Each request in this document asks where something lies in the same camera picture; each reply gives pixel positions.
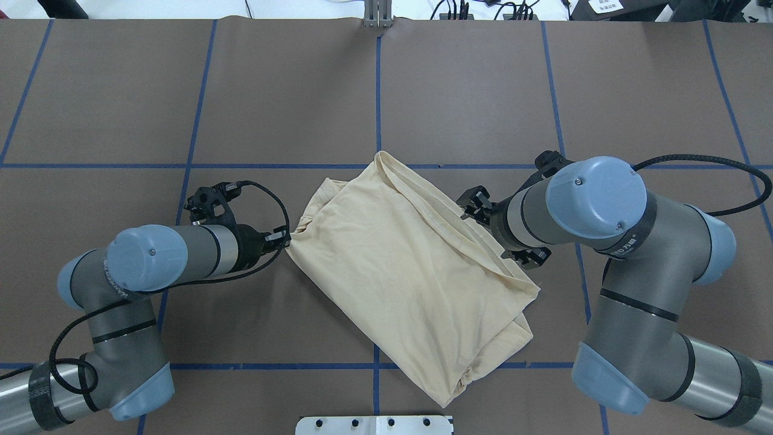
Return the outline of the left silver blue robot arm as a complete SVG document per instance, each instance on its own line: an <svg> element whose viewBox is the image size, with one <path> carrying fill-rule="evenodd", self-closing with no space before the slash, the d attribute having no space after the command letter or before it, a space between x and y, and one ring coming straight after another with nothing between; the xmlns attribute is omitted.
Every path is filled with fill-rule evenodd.
<svg viewBox="0 0 773 435"><path fill-rule="evenodd" d="M201 187L183 205L188 225L128 228L61 269L58 294L83 316L63 329L44 361L2 376L3 434L55 431L102 410L128 421L174 396L153 295L245 278L292 239L281 201L284 223L272 231L237 222L229 202L248 185L257 183Z"/></svg>

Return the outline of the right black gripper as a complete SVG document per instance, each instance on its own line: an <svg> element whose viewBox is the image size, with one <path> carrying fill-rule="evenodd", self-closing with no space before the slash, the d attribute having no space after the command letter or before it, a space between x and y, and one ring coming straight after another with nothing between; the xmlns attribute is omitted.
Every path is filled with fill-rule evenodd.
<svg viewBox="0 0 773 435"><path fill-rule="evenodd" d="M533 185L549 179L573 162L558 151L541 152L534 160L536 172L530 175L516 192L525 193ZM508 220L508 208L514 198L515 196L511 195L505 200L492 202L489 191L483 185L476 185L464 191L456 200L456 205L462 209L461 219L472 219L499 242L504 248L502 259L511 259L522 269L536 269L550 258L551 251L545 246L532 246L525 242L524 236L519 237L513 233Z"/></svg>

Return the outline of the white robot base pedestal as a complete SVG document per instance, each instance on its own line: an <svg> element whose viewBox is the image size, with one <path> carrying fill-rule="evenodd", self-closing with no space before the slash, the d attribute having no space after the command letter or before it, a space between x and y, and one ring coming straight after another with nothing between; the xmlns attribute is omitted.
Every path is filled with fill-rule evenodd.
<svg viewBox="0 0 773 435"><path fill-rule="evenodd" d="M309 416L298 421L295 434L454 434L452 416Z"/></svg>

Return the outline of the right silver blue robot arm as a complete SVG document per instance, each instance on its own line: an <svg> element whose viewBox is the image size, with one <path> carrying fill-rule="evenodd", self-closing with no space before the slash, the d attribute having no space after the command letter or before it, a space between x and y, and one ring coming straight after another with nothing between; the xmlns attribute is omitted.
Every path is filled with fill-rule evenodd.
<svg viewBox="0 0 773 435"><path fill-rule="evenodd" d="M707 213L650 191L640 170L664 161L731 166L761 179L761 196ZM457 200L462 218L486 228L525 269L541 267L552 246L588 246L607 258L572 380L619 413L640 415L652 400L684 407L717 426L771 433L770 364L677 330L688 293L714 283L736 256L734 232L721 220L759 206L771 194L761 171L731 159L673 154L632 165L613 156L571 161L546 151L536 173L494 202L482 185Z"/></svg>

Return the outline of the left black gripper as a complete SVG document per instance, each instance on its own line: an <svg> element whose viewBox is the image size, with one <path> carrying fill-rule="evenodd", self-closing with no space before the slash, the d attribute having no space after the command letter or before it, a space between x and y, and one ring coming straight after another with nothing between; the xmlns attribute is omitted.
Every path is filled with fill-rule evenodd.
<svg viewBox="0 0 773 435"><path fill-rule="evenodd" d="M283 223L272 231L261 232L237 222L229 203L241 195L244 187L254 187L269 196L279 207ZM199 187L183 203L190 223L204 227L213 235L217 261L213 272L253 272L265 254L278 253L290 244L289 216L278 195L255 181L220 182Z"/></svg>

